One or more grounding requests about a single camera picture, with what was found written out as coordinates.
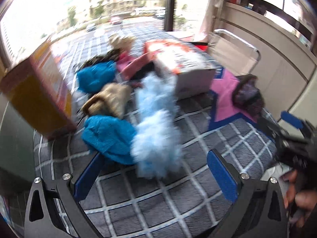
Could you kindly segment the person's right hand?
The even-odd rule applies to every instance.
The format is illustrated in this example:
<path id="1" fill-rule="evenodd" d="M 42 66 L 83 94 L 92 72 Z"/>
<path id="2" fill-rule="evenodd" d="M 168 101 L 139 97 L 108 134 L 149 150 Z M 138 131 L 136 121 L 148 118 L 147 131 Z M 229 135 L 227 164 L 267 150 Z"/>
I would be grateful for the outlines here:
<path id="1" fill-rule="evenodd" d="M 297 175 L 298 171 L 292 170 L 283 176 L 283 180 L 289 182 L 288 190 L 284 196 L 284 206 L 285 208 L 288 208 L 290 203 L 295 202 L 299 208 L 305 211 L 305 215 L 296 221 L 297 228 L 301 228 L 304 226 L 308 217 L 312 213 L 314 207 L 316 206 L 317 200 L 316 191 L 314 190 L 304 190 L 300 192 L 296 191 L 295 182 Z"/>

